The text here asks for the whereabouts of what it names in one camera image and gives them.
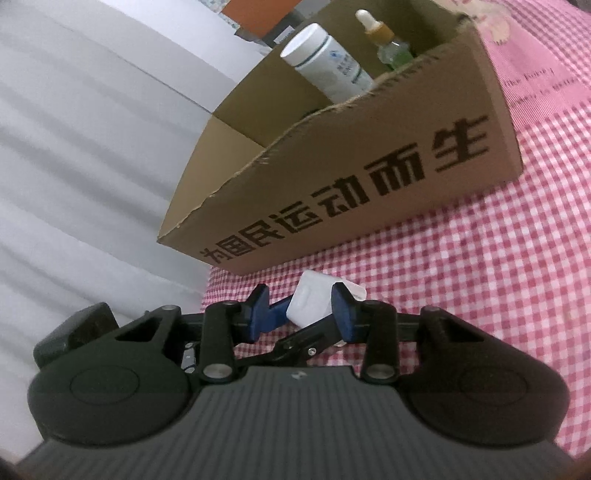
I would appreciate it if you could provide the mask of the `dropper bottle amber collar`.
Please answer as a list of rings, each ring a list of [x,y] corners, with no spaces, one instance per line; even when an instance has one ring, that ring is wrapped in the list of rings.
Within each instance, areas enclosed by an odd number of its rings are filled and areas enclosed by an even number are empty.
[[[377,48],[379,60],[390,70],[396,71],[414,60],[411,47],[396,36],[384,22],[377,20],[368,10],[356,10],[365,34]]]

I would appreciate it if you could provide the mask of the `white plastic bottle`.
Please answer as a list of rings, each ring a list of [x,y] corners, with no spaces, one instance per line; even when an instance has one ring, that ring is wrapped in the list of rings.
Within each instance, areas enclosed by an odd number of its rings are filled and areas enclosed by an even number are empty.
[[[361,64],[318,23],[294,35],[280,58],[334,104],[367,93],[373,79]]]

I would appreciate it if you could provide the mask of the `brown cardboard box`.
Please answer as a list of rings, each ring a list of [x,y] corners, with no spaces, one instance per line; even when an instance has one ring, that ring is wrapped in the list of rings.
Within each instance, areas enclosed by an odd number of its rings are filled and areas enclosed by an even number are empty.
[[[356,10],[411,47],[396,71]],[[376,80],[334,104],[277,52],[207,122],[160,244],[249,274],[518,178],[511,114],[474,13],[451,1],[335,1],[315,17]]]

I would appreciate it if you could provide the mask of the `white curtain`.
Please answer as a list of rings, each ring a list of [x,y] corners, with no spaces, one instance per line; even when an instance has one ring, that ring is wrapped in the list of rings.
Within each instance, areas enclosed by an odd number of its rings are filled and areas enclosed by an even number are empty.
[[[201,306],[206,264],[158,244],[211,115],[131,56],[162,38],[94,1],[1,5],[1,454],[40,441],[34,345],[75,311]]]

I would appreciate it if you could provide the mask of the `white power adapter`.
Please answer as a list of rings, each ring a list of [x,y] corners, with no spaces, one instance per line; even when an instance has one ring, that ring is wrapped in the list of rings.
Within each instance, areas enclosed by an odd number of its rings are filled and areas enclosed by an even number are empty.
[[[346,346],[346,341],[338,336],[339,330],[332,319],[322,325],[322,320],[332,315],[332,287],[336,283],[342,283],[356,301],[367,299],[367,290],[363,286],[339,277],[305,270],[287,306],[287,319],[298,328],[293,335],[294,345],[307,350],[308,356],[314,357],[332,345],[339,348]]]

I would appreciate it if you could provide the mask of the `red checkered tablecloth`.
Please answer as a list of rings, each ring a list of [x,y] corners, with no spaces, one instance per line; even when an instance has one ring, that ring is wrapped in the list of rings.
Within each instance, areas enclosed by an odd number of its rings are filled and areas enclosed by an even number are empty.
[[[523,175],[488,194],[239,277],[213,270],[204,303],[259,283],[290,295],[304,270],[362,284],[401,311],[438,305],[539,358],[570,390],[559,445],[590,447],[590,99],[529,116]]]

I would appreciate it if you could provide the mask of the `orange white product box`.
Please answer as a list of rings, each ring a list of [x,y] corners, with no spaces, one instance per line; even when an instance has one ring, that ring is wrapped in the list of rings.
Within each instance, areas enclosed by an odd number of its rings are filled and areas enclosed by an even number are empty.
[[[297,0],[230,0],[221,13],[240,28],[263,38],[284,19],[301,23],[304,16],[297,13]]]

